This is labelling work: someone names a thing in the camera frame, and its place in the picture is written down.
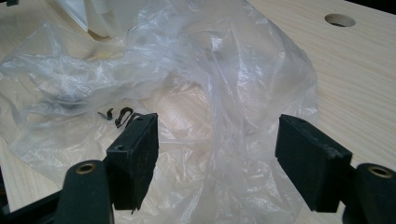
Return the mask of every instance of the hole in table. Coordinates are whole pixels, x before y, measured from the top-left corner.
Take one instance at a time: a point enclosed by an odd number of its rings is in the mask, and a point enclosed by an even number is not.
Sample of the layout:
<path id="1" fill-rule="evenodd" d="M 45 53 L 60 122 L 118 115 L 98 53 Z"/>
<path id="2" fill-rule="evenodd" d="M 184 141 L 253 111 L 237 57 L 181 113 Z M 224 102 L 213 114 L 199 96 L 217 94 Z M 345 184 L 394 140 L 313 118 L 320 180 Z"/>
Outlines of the hole in table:
<path id="1" fill-rule="evenodd" d="M 339 27 L 351 27 L 356 24 L 355 20 L 343 14 L 329 14 L 324 20 L 331 25 Z"/>

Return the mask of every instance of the round hole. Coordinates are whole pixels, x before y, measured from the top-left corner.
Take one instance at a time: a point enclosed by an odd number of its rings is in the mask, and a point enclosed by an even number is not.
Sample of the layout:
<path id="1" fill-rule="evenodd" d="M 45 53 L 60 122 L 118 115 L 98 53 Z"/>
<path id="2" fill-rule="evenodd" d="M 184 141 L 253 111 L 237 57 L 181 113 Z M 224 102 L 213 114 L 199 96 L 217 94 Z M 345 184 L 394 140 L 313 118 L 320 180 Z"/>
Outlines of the round hole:
<path id="1" fill-rule="evenodd" d="M 380 176 L 383 178 L 392 178 L 393 177 L 393 174 L 390 171 L 388 171 L 382 167 L 379 167 L 379 166 L 370 166 L 369 171 L 373 175 L 377 175 L 377 176 Z"/>
<path id="2" fill-rule="evenodd" d="M 77 169 L 76 169 L 76 173 L 78 173 L 79 175 L 85 175 L 87 173 L 92 172 L 94 169 L 96 169 L 96 165 L 93 163 L 85 163 L 80 165 Z"/>
<path id="3" fill-rule="evenodd" d="M 351 27 L 356 24 L 355 20 L 342 14 L 329 14 L 324 17 L 324 20 L 331 25 L 339 27 Z"/>

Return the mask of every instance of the crumpled plastic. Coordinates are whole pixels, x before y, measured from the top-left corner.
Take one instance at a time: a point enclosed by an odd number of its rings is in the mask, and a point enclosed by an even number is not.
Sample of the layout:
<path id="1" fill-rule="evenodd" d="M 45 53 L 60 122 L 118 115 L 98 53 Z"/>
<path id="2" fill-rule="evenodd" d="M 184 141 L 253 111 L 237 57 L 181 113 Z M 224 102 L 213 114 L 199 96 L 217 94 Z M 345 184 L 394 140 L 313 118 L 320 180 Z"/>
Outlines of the crumpled plastic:
<path id="1" fill-rule="evenodd" d="M 315 122 L 305 53 L 244 0 L 148 0 L 100 43 L 44 24 L 0 65 L 0 134 L 62 185 L 102 160 L 129 106 L 159 114 L 160 155 L 139 211 L 118 223 L 292 223 L 301 198 L 278 165 L 280 114 Z"/>

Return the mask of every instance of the plastic bag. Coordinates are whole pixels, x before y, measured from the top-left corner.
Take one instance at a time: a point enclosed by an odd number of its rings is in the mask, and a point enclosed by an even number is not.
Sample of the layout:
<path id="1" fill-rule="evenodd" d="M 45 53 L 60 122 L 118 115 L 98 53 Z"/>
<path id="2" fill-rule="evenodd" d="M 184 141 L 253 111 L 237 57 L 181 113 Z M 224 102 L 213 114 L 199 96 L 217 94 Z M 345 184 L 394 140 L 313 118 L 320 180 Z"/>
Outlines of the plastic bag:
<path id="1" fill-rule="evenodd" d="M 291 223 L 301 198 L 275 156 L 278 117 L 316 119 L 316 74 L 243 0 L 149 0 L 124 38 L 45 24 L 0 66 L 0 134 L 62 185 L 122 132 L 98 112 L 159 114 L 148 195 L 119 223 Z"/>

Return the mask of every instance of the wooden table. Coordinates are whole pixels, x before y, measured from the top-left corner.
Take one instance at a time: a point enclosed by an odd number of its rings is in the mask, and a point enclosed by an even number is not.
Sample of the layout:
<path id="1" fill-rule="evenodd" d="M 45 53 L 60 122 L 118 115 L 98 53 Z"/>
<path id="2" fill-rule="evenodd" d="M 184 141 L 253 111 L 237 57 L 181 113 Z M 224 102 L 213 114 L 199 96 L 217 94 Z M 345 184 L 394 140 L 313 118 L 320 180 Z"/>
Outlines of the wooden table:
<path id="1" fill-rule="evenodd" d="M 318 127 L 353 152 L 354 166 L 373 162 L 396 170 L 396 16 L 341 0 L 249 2 L 312 61 L 318 73 Z M 325 21 L 329 14 L 348 16 L 356 24 L 330 25 Z M 345 17 L 330 19 L 348 25 Z M 9 8 L 2 4 L 0 60 L 43 20 L 90 36 L 52 0 L 21 1 Z M 11 154 L 2 138 L 0 144 L 11 211 L 58 190 Z M 341 223 L 342 211 L 317 214 L 304 205 L 296 223 Z"/>

